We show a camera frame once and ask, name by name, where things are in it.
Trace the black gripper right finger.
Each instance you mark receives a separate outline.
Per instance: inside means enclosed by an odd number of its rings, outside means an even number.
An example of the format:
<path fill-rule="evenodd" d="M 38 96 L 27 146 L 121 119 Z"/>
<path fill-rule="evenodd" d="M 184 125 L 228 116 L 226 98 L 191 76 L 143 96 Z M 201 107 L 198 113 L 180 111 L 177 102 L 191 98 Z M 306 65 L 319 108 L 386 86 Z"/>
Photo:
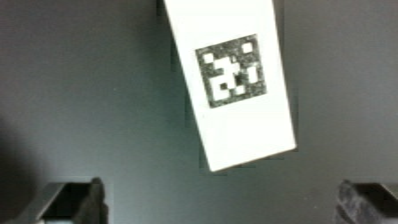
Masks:
<path fill-rule="evenodd" d="M 333 224 L 398 224 L 398 183 L 342 182 Z"/>

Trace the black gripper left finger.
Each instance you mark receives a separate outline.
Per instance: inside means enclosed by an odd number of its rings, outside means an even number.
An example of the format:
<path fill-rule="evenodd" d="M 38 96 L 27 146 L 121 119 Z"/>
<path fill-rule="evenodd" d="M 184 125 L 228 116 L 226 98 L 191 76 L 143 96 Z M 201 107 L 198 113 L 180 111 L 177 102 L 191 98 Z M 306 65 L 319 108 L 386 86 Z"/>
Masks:
<path fill-rule="evenodd" d="M 20 224 L 109 224 L 102 179 L 50 183 L 22 213 Z"/>

